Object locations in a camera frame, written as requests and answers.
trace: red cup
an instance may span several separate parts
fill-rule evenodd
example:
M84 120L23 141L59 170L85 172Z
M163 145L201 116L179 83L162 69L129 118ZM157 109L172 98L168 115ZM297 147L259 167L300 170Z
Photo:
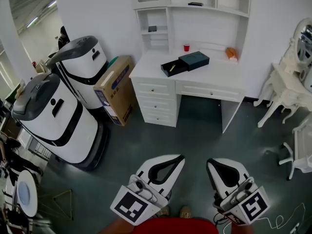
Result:
M184 45L184 51L185 52L189 52L189 50L190 50L190 45L189 44L185 44Z

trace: white desk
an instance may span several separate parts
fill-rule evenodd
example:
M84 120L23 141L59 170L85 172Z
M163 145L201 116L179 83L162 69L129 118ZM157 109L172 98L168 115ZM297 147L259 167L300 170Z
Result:
M221 100L224 133L245 96L240 66L211 58L209 65L190 72L171 77L163 73L161 64L189 53L192 51L172 55L147 52L135 66L130 78L144 121L176 127L181 95L214 98Z

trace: sneaker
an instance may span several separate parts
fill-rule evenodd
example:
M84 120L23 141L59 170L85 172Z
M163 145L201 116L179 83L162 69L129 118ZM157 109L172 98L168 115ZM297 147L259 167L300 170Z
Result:
M170 217L170 208L169 206L165 206L162 208L157 214L158 217Z
M180 210L180 218L191 218L192 217L192 211L191 208L188 206L183 206Z

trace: ceiling light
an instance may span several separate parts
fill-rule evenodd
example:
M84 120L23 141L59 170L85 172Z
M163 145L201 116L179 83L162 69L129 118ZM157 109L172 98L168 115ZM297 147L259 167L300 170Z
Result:
M48 8L52 7L56 3L57 3L56 1L52 2L50 5L48 5Z
M38 19L38 18L33 19L33 20L30 22L30 24L27 25L27 28L28 28L30 25L32 25L37 19Z

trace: person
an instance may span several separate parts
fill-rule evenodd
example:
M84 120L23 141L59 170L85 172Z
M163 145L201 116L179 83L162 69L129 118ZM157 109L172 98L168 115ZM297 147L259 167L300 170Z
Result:
M40 167L14 153L13 150L19 147L20 143L16 139L10 138L0 131L0 161L2 167L5 169L12 168L17 172L21 172L28 168L42 176L43 171Z
M216 226L205 220L192 218L191 209L187 206L180 210L179 218L170 217L170 208L164 207L157 214L134 227L127 221L118 217L99 234L218 234ZM253 234L251 225L239 227L231 224L231 234Z
M60 29L60 38L58 39L58 50L64 47L66 44L70 42L65 27L62 26Z

